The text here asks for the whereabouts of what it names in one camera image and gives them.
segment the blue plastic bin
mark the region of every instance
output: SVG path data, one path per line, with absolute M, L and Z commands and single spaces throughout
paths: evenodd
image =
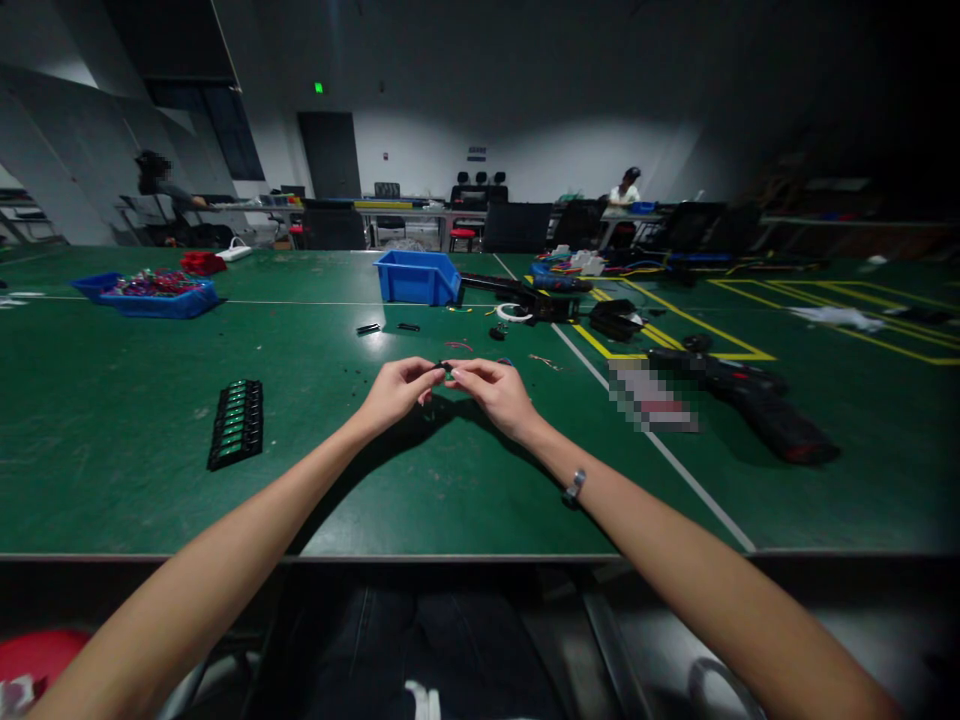
M 173 298 L 101 295 L 102 305 L 113 305 L 127 317 L 161 317 L 186 320 L 196 317 L 220 302 L 213 283 L 201 280 L 200 287 Z
M 386 302 L 446 305 L 456 302 L 460 273 L 442 253 L 391 250 L 377 260 L 380 296 Z
M 110 290 L 122 277 L 123 275 L 120 273 L 103 273 L 103 275 L 92 275 L 88 278 L 74 280 L 70 283 L 70 286 L 79 290 L 81 294 L 86 295 L 89 300 L 97 305 L 106 305 L 100 294 L 105 290 Z

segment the seated person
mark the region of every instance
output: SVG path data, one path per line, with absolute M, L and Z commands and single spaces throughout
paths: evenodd
M 144 150 L 136 158 L 140 168 L 140 179 L 137 190 L 141 195 L 169 195 L 173 200 L 173 211 L 176 217 L 170 223 L 166 236 L 157 237 L 154 242 L 158 245 L 176 247 L 187 245 L 191 247 L 229 247 L 234 236 L 233 230 L 226 225 L 211 225 L 201 223 L 191 226 L 184 213 L 205 210 L 214 212 L 214 208 L 207 205 L 207 201 L 199 195 L 191 195 L 179 185 L 170 182 L 170 171 L 173 169 L 170 161 L 153 150 Z
M 639 177 L 640 168 L 632 167 L 628 169 L 623 174 L 623 180 L 620 181 L 620 184 L 610 190 L 607 207 L 626 209 L 633 203 L 640 202 L 640 191 L 634 185 Z

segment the green table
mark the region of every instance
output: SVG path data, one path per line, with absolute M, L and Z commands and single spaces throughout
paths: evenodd
M 385 306 L 371 265 L 376 256 L 255 251 L 216 276 L 217 291 L 229 302 L 174 321 L 122 317 L 66 283 L 173 265 L 177 252 L 48 247 L 5 253 L 0 278 L 10 291 L 46 296 L 0 312 L 0 554 L 170 555 L 335 430 L 359 406 L 384 361 L 414 354 L 509 357 L 550 422 L 739 550 L 955 549 L 946 524 L 955 499 L 948 456 L 954 408 L 947 391 L 960 334 L 941 326 L 935 332 L 945 337 L 904 328 L 864 338 L 808 327 L 780 308 L 829 296 L 878 309 L 878 300 L 904 300 L 899 292 L 926 298 L 910 302 L 960 305 L 941 269 L 890 266 L 859 276 L 848 266 L 730 282 L 744 277 L 736 275 L 694 289 L 643 274 L 632 284 L 601 283 L 596 297 L 667 309 L 649 335 L 625 346 L 588 337 L 589 328 L 546 324 L 512 328 L 505 343 L 496 343 L 487 335 L 494 317 L 485 316 L 494 299 L 479 290 L 466 293 L 471 313 Z M 530 260 L 453 259 L 463 271 L 498 275 L 522 274 Z M 828 287 L 831 279 L 880 289 Z M 777 286 L 773 280 L 822 284 Z M 584 308 L 595 299 L 585 298 Z M 371 322 L 386 332 L 357 337 L 354 329 Z M 396 330 L 398 322 L 419 324 L 422 332 Z M 604 355 L 630 356 L 704 330 L 721 333 L 717 352 L 755 357 L 786 375 L 790 398 L 843 447 L 843 456 L 822 468 L 786 465 L 731 408 L 711 398 L 700 403 L 706 426 L 700 434 L 653 436 L 627 423 L 608 399 Z M 466 341 L 474 352 L 451 350 L 448 341 Z M 239 378 L 263 382 L 264 452 L 210 473 L 205 461 L 218 392 Z M 436 395 L 430 413 L 415 412 L 353 463 L 294 554 L 615 555 L 591 520 L 563 507 L 544 471 L 495 432 L 471 400 L 442 389 Z

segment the cordless drill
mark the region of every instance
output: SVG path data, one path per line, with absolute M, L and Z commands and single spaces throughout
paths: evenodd
M 699 334 L 684 339 L 684 350 L 653 348 L 652 363 L 695 378 L 710 393 L 733 405 L 760 438 L 782 459 L 819 465 L 840 455 L 823 431 L 783 399 L 787 383 L 779 375 L 707 354 L 711 339 Z
M 533 288 L 534 290 L 553 290 L 554 292 L 590 292 L 593 290 L 593 283 L 589 280 L 572 277 L 534 275 Z

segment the finger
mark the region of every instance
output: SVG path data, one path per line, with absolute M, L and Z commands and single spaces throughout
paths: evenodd
M 490 390 L 490 383 L 484 380 L 476 373 L 472 373 L 462 367 L 453 369 L 453 377 L 468 393 L 476 398 L 486 397 Z
M 433 387 L 436 387 L 443 382 L 443 378 L 446 377 L 446 373 L 443 371 L 443 368 L 437 368 L 436 370 L 427 370 L 416 380 L 411 380 L 407 383 L 411 391 L 413 391 L 416 396 L 419 398 L 427 390 L 430 390 Z
M 506 375 L 506 365 L 495 363 L 492 360 L 473 358 L 472 360 L 446 360 L 453 367 L 475 373 L 488 382 L 500 380 Z
M 432 368 L 435 364 L 436 363 L 432 363 L 429 360 L 416 356 L 403 358 L 402 360 L 396 361 L 397 371 L 400 373 L 400 376 L 408 382 L 413 378 L 420 377 L 423 373 L 430 370 L 430 368 Z

